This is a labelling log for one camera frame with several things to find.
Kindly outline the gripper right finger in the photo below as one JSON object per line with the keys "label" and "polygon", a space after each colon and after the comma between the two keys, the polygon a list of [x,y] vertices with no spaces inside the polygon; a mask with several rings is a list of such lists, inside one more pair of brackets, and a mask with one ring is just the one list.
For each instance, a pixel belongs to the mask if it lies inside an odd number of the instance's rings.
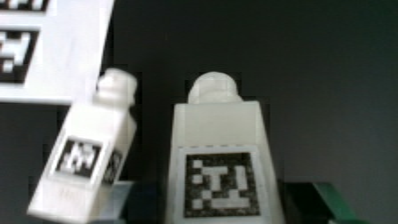
{"label": "gripper right finger", "polygon": [[362,224],[327,182],[279,182],[286,224]]}

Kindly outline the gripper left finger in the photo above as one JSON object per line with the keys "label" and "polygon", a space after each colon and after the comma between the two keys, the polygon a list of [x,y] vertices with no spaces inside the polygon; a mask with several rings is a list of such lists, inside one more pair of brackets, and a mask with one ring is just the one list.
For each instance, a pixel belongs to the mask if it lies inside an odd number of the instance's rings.
{"label": "gripper left finger", "polygon": [[122,181],[117,183],[126,191],[120,219],[126,224],[163,224],[163,205],[158,184],[154,182]]}

